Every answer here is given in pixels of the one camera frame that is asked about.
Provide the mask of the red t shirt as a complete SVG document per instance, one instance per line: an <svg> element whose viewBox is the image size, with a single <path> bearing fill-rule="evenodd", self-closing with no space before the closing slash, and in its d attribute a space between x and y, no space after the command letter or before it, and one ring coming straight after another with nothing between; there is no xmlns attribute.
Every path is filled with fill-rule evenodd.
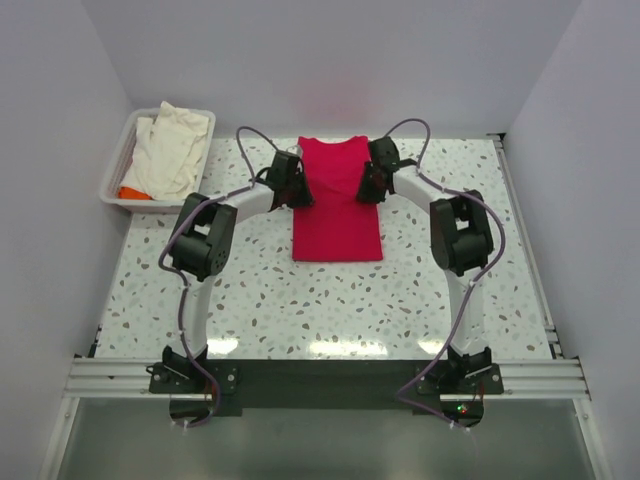
<svg viewBox="0 0 640 480"><path fill-rule="evenodd" d="M314 198L293 212L292 259L308 263L377 262L384 258L375 204L356 199L368 138L339 143L300 137L302 163Z"/></svg>

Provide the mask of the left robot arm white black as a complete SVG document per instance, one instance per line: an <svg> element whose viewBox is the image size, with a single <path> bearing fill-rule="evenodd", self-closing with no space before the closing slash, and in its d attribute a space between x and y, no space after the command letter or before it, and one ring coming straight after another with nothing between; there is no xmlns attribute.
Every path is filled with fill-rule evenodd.
<svg viewBox="0 0 640 480"><path fill-rule="evenodd" d="M166 347L162 364L173 382L185 392L196 392L217 380L205 366L207 359L206 313L213 278L226 266L238 223L269 213L281 206L310 207L314 199L298 153L278 150L270 166L247 186L217 198L190 194L158 265L182 281L178 306L177 347Z"/></svg>

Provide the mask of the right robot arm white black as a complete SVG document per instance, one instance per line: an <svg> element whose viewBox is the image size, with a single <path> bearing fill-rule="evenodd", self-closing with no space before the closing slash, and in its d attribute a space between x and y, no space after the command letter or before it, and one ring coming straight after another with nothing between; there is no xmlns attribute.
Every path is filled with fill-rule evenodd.
<svg viewBox="0 0 640 480"><path fill-rule="evenodd" d="M451 332L417 379L469 392L492 366L482 293L482 278L495 265L487 205L476 190L460 192L429 179L416 161L400 158L388 136L370 141L368 151L357 201L378 204L399 195L428 213L431 254L447 282Z"/></svg>

